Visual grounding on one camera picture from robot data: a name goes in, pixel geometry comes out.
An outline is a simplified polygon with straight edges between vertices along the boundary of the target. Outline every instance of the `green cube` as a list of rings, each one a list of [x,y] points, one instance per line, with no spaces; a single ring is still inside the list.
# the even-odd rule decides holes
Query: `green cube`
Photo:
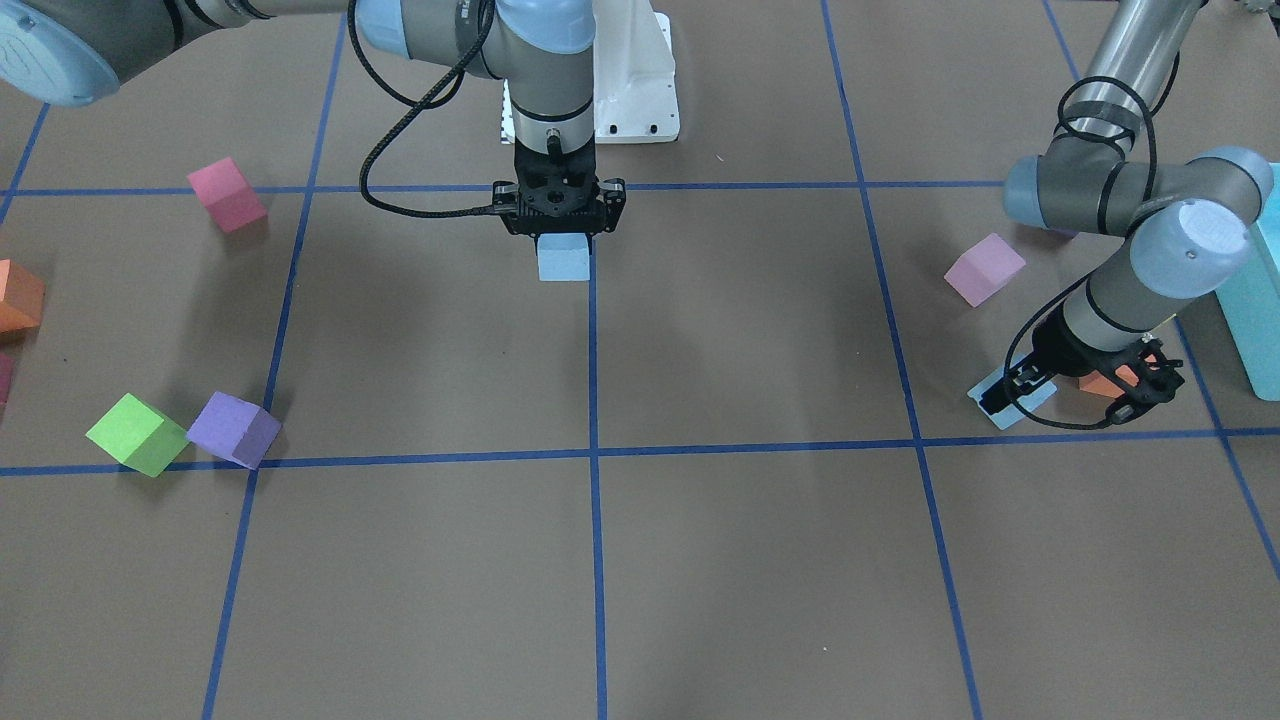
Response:
[[[187,447],[187,432],[163,413],[125,395],[84,437],[116,462],[157,477]]]

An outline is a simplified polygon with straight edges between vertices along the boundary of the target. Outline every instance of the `grid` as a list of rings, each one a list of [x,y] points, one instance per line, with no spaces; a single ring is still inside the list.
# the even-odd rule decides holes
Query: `grid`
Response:
[[[1046,20],[1051,24],[1053,33],[1062,50],[1062,56],[1074,78],[1080,73],[1076,68],[1066,38],[1059,27],[1057,18],[1048,0],[1041,0]],[[831,54],[832,73],[835,86],[840,96],[840,105],[844,113],[847,132],[849,150],[851,154],[855,181],[844,182],[718,182],[718,183],[635,183],[631,190],[639,192],[690,192],[701,190],[727,190],[727,191],[760,191],[760,190],[856,190],[861,197],[864,219],[870,238],[872,254],[874,258],[876,274],[883,301],[884,316],[888,323],[890,337],[893,346],[893,357],[897,366],[899,382],[904,393],[904,402],[910,424],[911,436],[904,438],[882,441],[846,441],[846,442],[786,442],[786,443],[741,443],[741,445],[689,445],[689,446],[631,446],[607,447],[602,446],[599,437],[599,383],[598,383],[598,319],[596,319],[596,273],[595,259],[591,259],[591,279],[588,290],[588,351],[589,351],[589,445],[582,448],[554,448],[541,451],[503,451],[503,452],[456,452],[456,454],[425,454],[425,455],[384,455],[384,456],[325,456],[325,457],[289,457],[273,459],[262,464],[264,469],[284,468],[326,468],[326,466],[362,466],[362,465],[426,465],[449,462],[509,462],[509,461],[538,461],[558,459],[585,459],[590,462],[590,500],[591,500],[591,525],[593,525],[593,562],[594,562],[594,593],[595,593],[595,638],[596,638],[596,703],[598,717],[608,717],[608,675],[607,675],[607,648],[605,648],[605,588],[604,588],[604,550],[602,528],[602,495],[600,495],[600,459],[626,457],[626,456],[662,456],[662,455],[716,455],[716,454],[767,454],[767,452],[824,452],[824,451],[858,451],[858,450],[914,450],[923,483],[924,496],[928,503],[929,520],[937,547],[937,557],[947,601],[951,611],[951,620],[955,630],[957,652],[965,674],[965,683],[969,693],[970,708],[975,719],[983,716],[979,683],[974,675],[973,664],[969,656],[965,638],[964,619],[960,598],[952,579],[951,564],[947,555],[946,536],[942,518],[934,498],[933,482],[929,470],[929,461],[925,454],[932,447],[961,447],[961,446],[988,446],[988,445],[1037,445],[1037,443],[1092,443],[1092,442],[1120,442],[1120,441],[1157,441],[1157,439],[1188,439],[1188,438],[1216,438],[1230,462],[1242,497],[1249,510],[1256,525],[1258,538],[1271,562],[1271,566],[1280,579],[1280,556],[1266,528],[1262,515],[1253,500],[1249,483],[1244,477],[1240,464],[1233,448],[1234,438],[1243,437],[1275,437],[1280,436],[1280,427],[1243,427],[1228,428],[1216,410],[1213,398],[1204,382],[1190,343],[1179,323],[1175,324],[1179,337],[1183,340],[1188,352],[1188,365],[1192,368],[1196,384],[1203,396],[1213,429],[1189,430],[1152,430],[1152,432],[1120,432],[1107,434],[1041,434],[1041,436],[975,436],[975,437],[925,437],[920,430],[916,416],[915,398],[911,388],[902,343],[899,337],[899,325],[893,309],[893,300],[890,293],[890,281],[884,269],[884,260],[881,254],[878,232],[876,225],[874,209],[869,190],[874,188],[927,188],[927,187],[1000,187],[1001,181],[991,179],[961,179],[961,181],[873,181],[865,177],[863,169],[861,152],[859,149],[858,131],[854,122],[855,108],[850,102],[845,91],[845,78],[841,68],[840,53],[837,50],[836,31],[832,24],[828,0],[820,0],[824,32]],[[285,281],[284,297],[279,313],[279,322],[275,333],[275,342],[270,366],[268,372],[266,389],[262,396],[262,406],[271,409],[275,401],[276,379],[280,370],[280,360],[285,348],[289,316],[292,311],[292,297],[294,279],[297,277],[298,260],[305,249],[307,222],[311,213],[312,200],[316,195],[324,193],[352,193],[357,192],[356,186],[321,186],[317,184],[320,160],[323,155],[325,131],[329,122],[334,88],[338,79],[342,49],[346,41],[346,27],[340,24],[334,42],[332,61],[329,67],[328,86],[324,104],[316,126],[316,140],[311,156],[311,167],[307,184],[305,186],[279,186],[259,187],[262,193],[300,195],[302,197],[302,210],[293,252],[289,261],[288,277]],[[8,188],[0,191],[3,204],[0,204],[0,223],[4,222],[13,201],[18,197],[40,196],[172,196],[191,195],[189,188],[24,188],[22,179],[28,160],[40,140],[41,128],[49,113],[49,106],[44,106],[31,129],[26,149],[22,154],[17,170],[9,182]],[[488,186],[477,184],[387,184],[375,186],[375,191],[381,192],[488,192]],[[236,469],[232,462],[206,461],[206,462],[178,462],[174,470],[228,470]],[[114,464],[102,465],[49,465],[49,466],[0,466],[0,477],[50,477],[69,474],[115,474],[122,468]],[[250,529],[253,498],[257,488],[259,471],[251,471],[247,477],[244,498],[241,510],[239,523],[234,539],[234,551],[227,579],[227,591],[223,611],[219,620],[216,644],[210,662],[209,685],[205,696],[202,716],[212,717],[218,697],[219,676],[223,662],[223,653],[227,647],[227,638],[232,628],[233,610],[236,602],[237,583],[239,579],[241,564],[243,560],[244,544]]]

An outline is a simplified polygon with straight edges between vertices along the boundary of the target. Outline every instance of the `pink cube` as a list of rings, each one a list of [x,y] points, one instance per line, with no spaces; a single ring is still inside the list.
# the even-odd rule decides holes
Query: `pink cube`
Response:
[[[13,384],[13,357],[0,352],[0,405],[9,402],[10,384]]]
[[[969,305],[977,307],[1025,266],[1027,260],[1009,247],[1005,238],[991,233],[966,250],[943,277]]]
[[[230,158],[191,173],[187,182],[223,232],[236,232],[266,217],[253,186]]]

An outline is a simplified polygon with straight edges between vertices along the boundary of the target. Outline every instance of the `black cable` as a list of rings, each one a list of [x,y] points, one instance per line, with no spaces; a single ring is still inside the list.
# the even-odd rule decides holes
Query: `black cable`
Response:
[[[1112,421],[1111,421],[1110,418],[1103,418],[1101,421],[1093,423],[1092,425],[1083,425],[1083,424],[1079,424],[1079,423],[1061,423],[1059,420],[1050,420],[1047,418],[1041,418],[1039,415],[1037,415],[1037,414],[1032,413],[1030,410],[1023,407],[1021,404],[1018,402],[1018,393],[1014,391],[1014,380],[1010,377],[1010,374],[1014,370],[1014,368],[1012,368],[1012,365],[1014,365],[1014,352],[1018,351],[1018,343],[1023,341],[1023,337],[1027,336],[1027,333],[1032,329],[1032,327],[1041,318],[1043,318],[1044,315],[1047,315],[1050,313],[1050,310],[1052,310],[1059,302],[1061,302],[1062,300],[1065,300],[1068,295],[1071,295],[1071,292],[1075,288],[1078,288],[1082,284],[1084,284],[1084,282],[1088,281],[1088,279],[1089,279],[1089,275],[1084,275],[1083,278],[1075,281],[1066,290],[1064,290],[1062,292],[1057,293],[1057,296],[1055,296],[1053,300],[1050,300],[1039,310],[1037,310],[1036,314],[1032,315],[1032,318],[1029,320],[1027,320],[1027,323],[1021,327],[1021,329],[1018,331],[1018,334],[1014,336],[1014,342],[1011,342],[1009,345],[1009,352],[1005,354],[1005,365],[1004,365],[1004,373],[1005,373],[1005,375],[1000,380],[1000,387],[1001,387],[1001,389],[1005,391],[1005,397],[1009,400],[1009,404],[1012,405],[1014,407],[1016,407],[1018,411],[1021,413],[1023,415],[1025,415],[1027,418],[1029,418],[1029,419],[1032,419],[1032,420],[1034,420],[1034,421],[1037,421],[1037,423],[1039,423],[1042,425],[1047,425],[1050,428],[1059,428],[1059,429],[1062,429],[1062,430],[1101,430],[1103,428],[1108,428],[1108,427],[1112,425]]]
[[[1108,145],[1114,145],[1115,141],[1117,140],[1132,137],[1133,133],[1128,129],[1121,133],[1112,135],[1110,137],[1098,136],[1088,132],[1080,132],[1074,127],[1071,127],[1070,122],[1068,122],[1066,101],[1070,100],[1071,95],[1074,95],[1076,90],[1080,90],[1082,87],[1087,85],[1093,85],[1096,82],[1101,82],[1105,85],[1114,85],[1115,87],[1120,88],[1121,92],[1128,95],[1129,99],[1138,105],[1138,110],[1142,113],[1142,124],[1147,129],[1147,155],[1149,156],[1149,161],[1147,165],[1147,184],[1142,191],[1142,201],[1146,202],[1151,200],[1151,196],[1155,195],[1156,192],[1156,165],[1158,164],[1156,159],[1156,120],[1155,120],[1155,114],[1151,111],[1151,108],[1147,106],[1147,101],[1142,99],[1142,95],[1138,95],[1138,91],[1135,91],[1128,83],[1121,82],[1114,77],[1089,76],[1087,78],[1082,78],[1076,81],[1075,85],[1069,87],[1066,92],[1062,94],[1062,99],[1057,101],[1057,124],[1064,131],[1066,131],[1066,133],[1070,135],[1071,137],[1076,137],[1087,142],[1105,142]]]
[[[356,3],[357,0],[351,0],[347,5],[347,29],[348,35],[351,36],[352,47],[356,49],[356,55],[362,56],[364,53],[358,50],[360,41],[356,37],[356,31],[355,31]],[[403,133],[404,129],[408,128],[408,126],[411,126],[413,120],[416,120],[417,117],[421,115],[424,111],[433,110],[435,108],[439,108],[440,105],[444,105],[445,102],[452,100],[453,96],[457,94],[458,87],[461,87],[462,85],[462,77],[466,72],[467,65],[470,65],[471,61],[475,60],[476,55],[480,54],[481,47],[484,47],[485,40],[489,37],[489,31],[493,28],[493,20],[497,14],[494,0],[479,0],[476,12],[479,13],[480,26],[479,26],[479,32],[476,35],[476,40],[475,42],[471,44],[471,47],[467,49],[466,53],[463,53],[462,58],[460,58],[458,61],[452,68],[449,68],[447,73],[444,73],[444,77],[442,77],[434,86],[431,86],[431,90],[426,91],[426,95],[424,95],[421,100],[410,101],[411,108],[408,113],[406,113],[404,117],[401,118],[394,127],[392,127],[392,129],[387,131],[387,135],[383,136],[383,138],[379,140],[376,145],[374,145],[374,149],[369,151],[369,156],[365,158],[365,163],[360,168],[360,195],[365,199],[366,202],[369,202],[374,208],[378,208],[380,210],[387,210],[388,213],[394,213],[397,215],[406,215],[410,218],[428,218],[428,219],[466,218],[474,215],[498,214],[497,208],[494,208],[493,205],[466,208],[461,210],[415,210],[412,208],[402,208],[399,205],[393,205],[390,202],[379,200],[374,197],[374,193],[369,190],[370,170],[372,170],[374,164],[378,161],[379,158],[381,158],[383,152],[385,152],[387,149],[390,147],[393,142],[396,142],[396,138],[398,138],[401,133]],[[402,101],[408,100],[407,97],[403,97],[399,94],[397,94],[394,90],[390,88],[389,85],[387,85],[385,81],[378,77],[378,73],[372,69],[372,65],[369,64],[367,58],[362,58],[361,65],[364,65],[365,70],[370,73],[370,77],[372,77],[375,82],[378,82],[378,85],[383,90],[388,91],[388,94],[390,94],[393,97]],[[445,86],[448,86],[451,82],[453,83],[453,87],[443,97],[439,97],[440,92],[444,91]]]
[[[1178,79],[1178,65],[1183,61],[1181,51],[1174,55],[1174,65],[1169,68],[1169,79],[1165,81],[1165,90],[1160,94],[1160,100],[1151,106],[1151,115],[1155,117],[1161,108],[1165,106],[1165,100],[1169,100],[1169,92],[1174,90],[1174,81]]]

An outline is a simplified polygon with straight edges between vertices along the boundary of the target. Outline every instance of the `robotic arm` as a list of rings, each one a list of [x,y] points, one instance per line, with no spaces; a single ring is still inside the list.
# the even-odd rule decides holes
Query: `robotic arm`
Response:
[[[1252,256],[1247,227],[1271,192],[1267,161],[1243,147],[1217,147],[1185,165],[1158,165],[1152,140],[1161,85],[1175,72],[1178,49],[1203,4],[1121,0],[1089,77],[1059,105],[1048,150],[1023,158],[1010,172],[1005,211],[1014,220],[1125,242],[1015,337],[1016,346],[1047,314],[1032,333],[1032,352],[1016,365],[1010,347],[1004,378],[979,400],[986,413],[1012,404],[1044,424],[1097,429],[1169,402],[1184,382],[1176,372],[1181,361],[1165,357],[1149,331],[1216,290]],[[1128,161],[1144,128],[1151,161]],[[1117,378],[1124,366],[1137,375],[1137,386]],[[1094,370],[1125,393],[1096,425],[1044,421],[1016,402],[1053,375]]]
[[[506,79],[515,111],[517,179],[495,182],[492,205],[408,210],[367,190],[376,158],[453,90],[407,102],[410,114],[361,170],[370,202],[421,218],[498,215],[508,232],[535,241],[543,233],[591,237],[617,227],[626,184],[595,176],[591,0],[0,0],[0,77],[46,102],[87,105],[216,29],[340,12],[352,13],[378,49],[451,67],[439,88],[449,79],[456,87],[462,73]]]

